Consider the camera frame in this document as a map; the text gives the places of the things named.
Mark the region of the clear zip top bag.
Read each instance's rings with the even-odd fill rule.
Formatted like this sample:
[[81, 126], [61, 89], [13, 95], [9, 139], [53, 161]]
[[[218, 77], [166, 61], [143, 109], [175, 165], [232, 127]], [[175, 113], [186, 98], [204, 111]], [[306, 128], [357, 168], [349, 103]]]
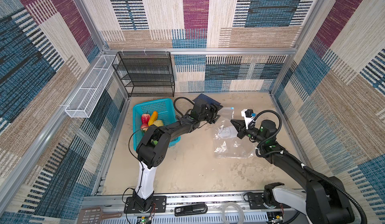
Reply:
[[220, 118], [214, 129], [214, 157], [248, 159], [255, 155], [255, 144], [246, 137], [239, 139], [238, 132], [231, 123], [234, 117], [234, 108], [223, 108], [219, 111]]

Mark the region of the teal plastic basket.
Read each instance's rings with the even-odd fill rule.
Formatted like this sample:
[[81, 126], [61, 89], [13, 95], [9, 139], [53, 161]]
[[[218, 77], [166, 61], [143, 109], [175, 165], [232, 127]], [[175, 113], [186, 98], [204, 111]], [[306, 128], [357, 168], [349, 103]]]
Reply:
[[136, 133], [133, 136], [133, 147], [136, 150], [144, 131], [140, 130], [144, 127], [144, 123], [147, 125], [163, 123], [164, 126], [170, 125], [176, 122], [175, 110], [173, 102], [170, 98], [159, 99], [137, 104], [133, 107], [133, 131]]

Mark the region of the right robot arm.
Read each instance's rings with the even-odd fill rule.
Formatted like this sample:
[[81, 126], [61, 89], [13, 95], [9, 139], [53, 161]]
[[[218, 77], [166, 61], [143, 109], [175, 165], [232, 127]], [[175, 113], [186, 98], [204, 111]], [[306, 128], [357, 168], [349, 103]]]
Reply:
[[276, 136], [282, 124], [264, 120], [260, 128], [248, 127], [244, 120], [232, 119], [231, 124], [237, 131], [237, 137], [248, 137], [259, 146], [256, 153], [269, 163], [282, 169], [291, 176], [306, 193], [305, 213], [314, 224], [350, 224], [355, 221], [352, 206], [355, 206], [361, 223], [368, 223], [368, 218], [361, 205], [346, 192], [343, 183], [336, 177], [327, 177], [302, 163], [290, 154], [277, 141]]

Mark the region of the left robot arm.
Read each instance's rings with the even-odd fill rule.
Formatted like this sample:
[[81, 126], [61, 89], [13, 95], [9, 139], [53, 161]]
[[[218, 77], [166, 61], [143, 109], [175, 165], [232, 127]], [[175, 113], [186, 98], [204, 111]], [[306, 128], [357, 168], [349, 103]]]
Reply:
[[[183, 114], [176, 102], [180, 99], [189, 101], [193, 107]], [[137, 145], [136, 159], [139, 161], [139, 179], [133, 190], [132, 198], [140, 211], [146, 212], [153, 207], [154, 179], [157, 167], [163, 162], [172, 140], [195, 131], [201, 123], [214, 124], [220, 118], [218, 112], [223, 106], [214, 99], [201, 94], [196, 99], [177, 97], [173, 107], [179, 113], [176, 122], [157, 127], [150, 125]]]

